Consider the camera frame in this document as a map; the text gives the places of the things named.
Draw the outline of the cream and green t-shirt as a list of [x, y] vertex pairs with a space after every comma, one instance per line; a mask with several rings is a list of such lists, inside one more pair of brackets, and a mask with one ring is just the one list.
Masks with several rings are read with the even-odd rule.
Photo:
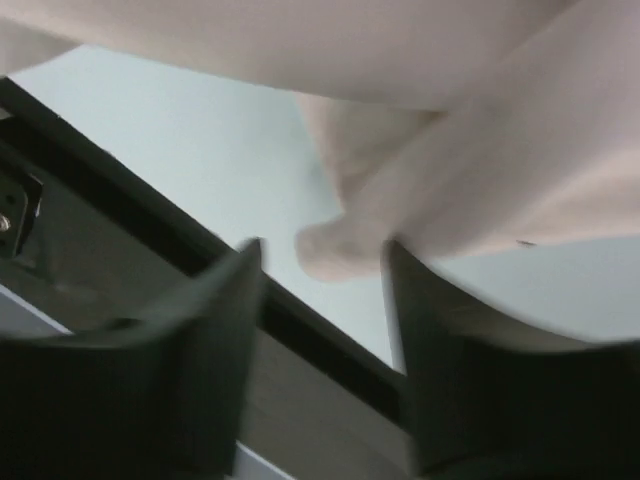
[[635, 1], [5, 1], [1, 70], [97, 45], [292, 92], [342, 207], [326, 281], [639, 231]]

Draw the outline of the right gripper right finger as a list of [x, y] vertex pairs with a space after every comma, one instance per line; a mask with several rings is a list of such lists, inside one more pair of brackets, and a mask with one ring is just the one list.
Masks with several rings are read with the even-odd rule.
[[530, 326], [385, 248], [418, 479], [635, 479], [639, 344]]

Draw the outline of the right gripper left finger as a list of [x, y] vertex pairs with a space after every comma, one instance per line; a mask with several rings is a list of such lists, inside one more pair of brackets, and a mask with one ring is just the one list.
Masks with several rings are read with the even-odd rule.
[[3, 339], [2, 477], [230, 476], [262, 300], [255, 239], [101, 329]]

